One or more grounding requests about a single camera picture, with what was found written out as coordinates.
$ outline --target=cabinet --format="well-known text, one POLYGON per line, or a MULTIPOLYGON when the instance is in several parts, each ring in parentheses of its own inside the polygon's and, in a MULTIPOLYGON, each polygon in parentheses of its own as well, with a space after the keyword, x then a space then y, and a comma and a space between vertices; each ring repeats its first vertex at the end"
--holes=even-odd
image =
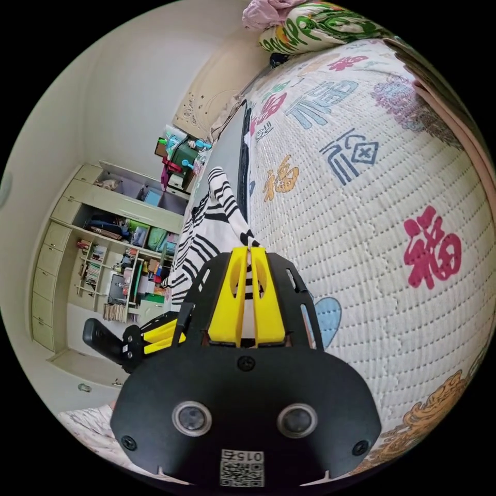
MULTIPOLYGON (((51 213, 33 267, 29 306, 32 338, 54 353, 49 360, 52 365, 83 380, 113 387, 123 384, 127 374, 121 367, 104 357, 70 349, 67 344, 68 303, 97 312, 103 319, 103 313, 108 310, 116 264, 130 248, 129 240, 113 240, 105 237, 104 233, 84 229, 84 225, 96 211, 103 211, 179 234, 186 205, 186 200, 163 192, 157 180, 115 165, 104 162, 85 164, 75 173, 51 213), (118 186, 114 191, 95 184, 106 179, 116 180, 118 186), (143 201, 150 191, 160 198, 158 204, 143 201), (81 243, 78 245, 82 239, 89 243, 87 248, 83 248, 81 243), (106 247, 105 254, 98 260, 91 255, 96 246, 106 247), (89 264, 92 270, 96 268, 96 272, 91 273, 94 277, 88 282, 81 268, 89 264)), ((133 291, 125 293, 125 311, 120 317, 124 325, 131 322, 143 324, 164 312, 162 303, 137 296, 140 280, 148 287, 143 279, 143 274, 146 279, 147 272, 143 273, 142 268, 147 267, 151 260, 158 261, 160 254, 133 248, 136 252, 130 272, 133 291)), ((152 283, 151 292, 156 291, 152 283)))
POLYGON ((62 196, 57 202, 57 205, 55 206, 51 217, 57 221, 71 224, 80 208, 80 202, 62 196))
POLYGON ((84 164, 74 176, 78 181, 93 184, 102 174, 102 168, 97 165, 84 164))
POLYGON ((72 263, 73 250, 67 249, 71 234, 68 227, 54 222, 48 225, 33 277, 33 340, 53 352, 64 349, 66 343, 67 284, 64 273, 72 263))
POLYGON ((139 305, 138 315, 140 325, 159 317, 164 313, 163 303, 156 303, 154 301, 142 301, 139 305))

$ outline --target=wall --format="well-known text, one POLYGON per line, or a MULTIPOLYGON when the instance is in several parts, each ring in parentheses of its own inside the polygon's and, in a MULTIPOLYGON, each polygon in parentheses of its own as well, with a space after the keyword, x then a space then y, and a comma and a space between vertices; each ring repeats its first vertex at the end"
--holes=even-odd
POLYGON ((222 40, 241 27, 246 1, 181 0, 107 36, 88 87, 85 158, 159 177, 153 152, 184 93, 222 40))
POLYGON ((0 264, 0 280, 10 281, 0 285, 2 319, 24 372, 52 411, 87 407, 88 402, 97 406, 115 397, 113 388, 95 384, 91 394, 80 392, 80 379, 46 362, 52 353, 31 341, 27 324, 33 247, 40 242, 40 226, 47 223, 54 198, 83 159, 84 89, 98 52, 93 46, 75 60, 33 109, 7 163, 13 184, 0 210, 0 253, 26 261, 0 264))
POLYGON ((29 263, 0 264, 0 280, 9 281, 0 285, 0 309, 23 370, 53 412, 102 405, 116 390, 91 384, 92 393, 81 393, 80 379, 47 363, 51 353, 29 337, 28 281, 40 227, 83 161, 102 159, 158 176, 157 137, 201 65, 239 27, 246 4, 181 0, 118 28, 57 78, 12 149, 6 171, 13 173, 13 185, 0 210, 0 253, 29 263))

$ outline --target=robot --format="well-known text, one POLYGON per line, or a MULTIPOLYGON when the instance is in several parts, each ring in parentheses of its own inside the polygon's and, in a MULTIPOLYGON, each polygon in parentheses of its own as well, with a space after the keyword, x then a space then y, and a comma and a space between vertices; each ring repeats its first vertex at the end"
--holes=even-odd
POLYGON ((179 313, 131 325, 122 340, 86 322, 84 342, 130 374, 111 429, 138 467, 217 491, 347 474, 381 432, 372 394, 325 352, 295 266, 262 247, 250 249, 253 287, 263 288, 255 339, 242 338, 248 255, 240 247, 206 262, 179 313))

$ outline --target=green patterned pillow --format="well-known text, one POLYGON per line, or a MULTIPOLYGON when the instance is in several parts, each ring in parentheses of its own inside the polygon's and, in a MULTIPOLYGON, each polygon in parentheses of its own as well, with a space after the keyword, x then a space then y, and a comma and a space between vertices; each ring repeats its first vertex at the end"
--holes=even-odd
POLYGON ((338 5, 307 2, 295 7, 282 26, 265 30, 259 43, 267 52, 293 55, 390 35, 375 22, 338 5))

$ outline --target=white quilted mattress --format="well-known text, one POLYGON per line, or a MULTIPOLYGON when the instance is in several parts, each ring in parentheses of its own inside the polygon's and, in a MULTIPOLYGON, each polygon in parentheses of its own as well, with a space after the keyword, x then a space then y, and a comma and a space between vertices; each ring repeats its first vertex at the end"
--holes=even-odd
POLYGON ((376 399, 384 436, 360 470, 435 427, 494 327, 485 190, 412 79, 367 40, 291 59, 248 97, 248 223, 294 262, 328 352, 376 399))

